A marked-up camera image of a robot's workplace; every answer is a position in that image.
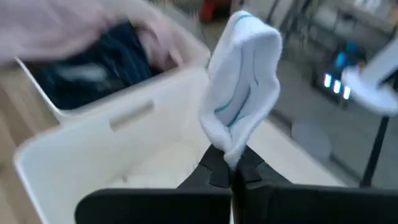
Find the black pole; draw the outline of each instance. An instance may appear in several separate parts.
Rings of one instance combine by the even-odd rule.
[[[394,90],[398,87],[398,77],[396,76],[397,72],[394,73],[394,84],[392,84],[392,88]],[[371,187],[372,186],[372,179],[374,175],[374,171],[377,167],[377,162],[379,160],[381,148],[383,146],[384,137],[386,135],[386,131],[388,128],[388,123],[390,121],[389,116],[383,116],[381,118],[381,122],[379,125],[379,130],[377,131],[376,138],[373,143],[373,148],[371,155],[368,160],[368,164],[366,165],[365,172],[363,175],[362,180],[359,183],[359,187]]]

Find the white laundry basket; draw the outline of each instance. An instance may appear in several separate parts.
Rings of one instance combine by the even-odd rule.
[[[156,16],[161,17],[165,21],[169,22],[170,30],[176,43],[176,48],[182,56],[184,65],[182,68],[173,68],[169,71],[159,74],[158,76],[178,75],[179,73],[184,72],[182,71],[183,69],[191,66],[207,66],[207,63],[210,59],[210,51],[208,48],[199,42],[189,32],[187,32],[183,27],[169,19],[167,16],[163,15],[154,6],[151,6],[143,0],[99,1],[106,3],[107,7],[109,7],[109,10],[114,10],[117,12],[117,14],[127,15],[131,21],[141,21],[143,19],[151,19],[151,17]],[[34,74],[32,74],[32,71],[30,71],[29,67],[27,67],[27,65],[18,58],[16,58],[16,61],[25,71],[25,74],[32,81],[42,98],[45,100],[46,104],[61,123],[69,123],[71,121],[85,119],[88,116],[92,116],[94,113],[103,111],[104,107],[106,107],[106,104],[109,102],[118,100],[118,98],[123,97],[124,95],[130,95],[132,92],[136,91],[136,86],[133,85],[77,109],[61,110],[53,104],[47,94],[43,91],[42,87],[37,83]],[[151,80],[152,79],[146,80],[138,85],[148,85]]]
[[[176,188],[210,143],[197,119],[204,68],[160,77],[79,123],[23,144],[16,167],[43,224],[73,224],[77,203],[107,187]]]

